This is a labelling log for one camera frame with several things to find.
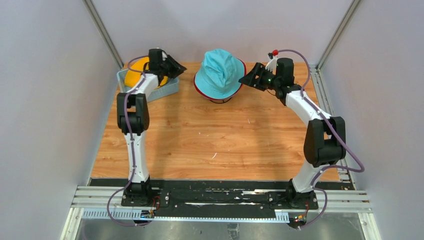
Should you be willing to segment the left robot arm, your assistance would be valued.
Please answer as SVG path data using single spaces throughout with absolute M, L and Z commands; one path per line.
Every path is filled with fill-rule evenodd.
M 150 125 L 148 97 L 165 77 L 175 79 L 186 71 L 186 67 L 161 48 L 150 49 L 147 57 L 142 69 L 127 68 L 139 73 L 139 79 L 116 97 L 117 126 L 124 135 L 129 160 L 128 183 L 123 191 L 127 201 L 142 207 L 149 206 L 154 199 L 146 160 L 146 133 Z

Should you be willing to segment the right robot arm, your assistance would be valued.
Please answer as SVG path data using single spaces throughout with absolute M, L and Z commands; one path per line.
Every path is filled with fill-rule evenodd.
M 322 111 L 295 83 L 294 68 L 291 58 L 274 57 L 266 65 L 257 62 L 239 82 L 260 91 L 273 90 L 275 97 L 306 125 L 305 161 L 298 174 L 289 181 L 283 197 L 291 208 L 297 209 L 311 199 L 313 188 L 325 168 L 346 156 L 346 150 L 331 131 L 335 130 L 345 140 L 346 128 L 342 117 Z

